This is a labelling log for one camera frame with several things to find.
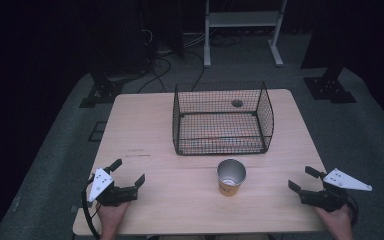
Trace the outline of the person's right hand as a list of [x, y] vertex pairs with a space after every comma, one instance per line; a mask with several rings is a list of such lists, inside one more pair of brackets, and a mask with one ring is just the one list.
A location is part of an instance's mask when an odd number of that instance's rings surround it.
[[353, 215], [347, 205], [332, 212], [318, 207], [315, 207], [314, 210], [334, 240], [354, 240], [351, 225]]

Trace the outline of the person's left hand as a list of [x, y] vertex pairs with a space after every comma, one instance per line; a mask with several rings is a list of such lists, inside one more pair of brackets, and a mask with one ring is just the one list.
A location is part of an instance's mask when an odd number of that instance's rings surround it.
[[97, 214], [101, 224], [99, 240], [115, 240], [118, 230], [123, 222], [130, 203], [125, 202], [119, 206], [96, 205]]

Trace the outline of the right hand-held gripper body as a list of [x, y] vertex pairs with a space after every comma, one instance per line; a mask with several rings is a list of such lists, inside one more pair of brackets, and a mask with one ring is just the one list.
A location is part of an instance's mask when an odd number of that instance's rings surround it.
[[322, 208], [327, 212], [348, 205], [354, 212], [358, 211], [355, 200], [347, 193], [348, 190], [372, 191], [371, 185], [366, 184], [347, 173], [335, 168], [320, 179], [323, 189], [320, 191], [302, 190], [299, 198], [302, 204]]

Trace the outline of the black wire basket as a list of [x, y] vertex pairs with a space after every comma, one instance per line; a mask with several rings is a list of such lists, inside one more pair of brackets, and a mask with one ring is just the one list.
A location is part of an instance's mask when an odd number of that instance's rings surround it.
[[[243, 106], [234, 107], [235, 99]], [[175, 87], [172, 139], [179, 155], [263, 154], [273, 132], [274, 112], [262, 81]]]

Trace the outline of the white metal stand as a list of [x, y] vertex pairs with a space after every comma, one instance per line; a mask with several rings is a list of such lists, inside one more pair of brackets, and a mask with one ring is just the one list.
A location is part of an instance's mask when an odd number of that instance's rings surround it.
[[214, 28], [239, 28], [239, 27], [273, 27], [274, 34], [268, 40], [274, 63], [282, 67], [284, 62], [277, 48], [277, 42], [283, 23], [288, 0], [281, 0], [281, 5], [275, 11], [256, 12], [211, 12], [210, 0], [206, 0], [204, 20], [204, 47], [203, 65], [206, 68], [211, 66], [210, 30]]

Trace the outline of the black stand base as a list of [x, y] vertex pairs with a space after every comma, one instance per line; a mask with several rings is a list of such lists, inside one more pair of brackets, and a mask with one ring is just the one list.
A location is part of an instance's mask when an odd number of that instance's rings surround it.
[[355, 103], [353, 95], [339, 81], [341, 66], [330, 66], [320, 77], [305, 77], [304, 82], [315, 100], [330, 100], [332, 103]]
[[119, 81], [111, 81], [103, 71], [94, 69], [91, 71], [93, 86], [89, 94], [82, 99], [80, 108], [93, 108], [97, 104], [113, 103], [121, 94], [124, 84]]

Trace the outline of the metal cup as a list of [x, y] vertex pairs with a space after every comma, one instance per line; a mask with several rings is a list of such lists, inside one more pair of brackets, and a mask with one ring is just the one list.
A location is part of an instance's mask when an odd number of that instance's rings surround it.
[[247, 171], [240, 161], [226, 159], [217, 166], [217, 177], [220, 193], [223, 196], [231, 197], [237, 194], [247, 177]]

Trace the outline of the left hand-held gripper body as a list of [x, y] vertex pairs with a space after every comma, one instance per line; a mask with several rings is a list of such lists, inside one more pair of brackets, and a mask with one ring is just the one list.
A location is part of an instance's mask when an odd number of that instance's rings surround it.
[[117, 187], [109, 169], [98, 168], [92, 178], [88, 201], [104, 206], [119, 206], [138, 199], [139, 181], [130, 187]]

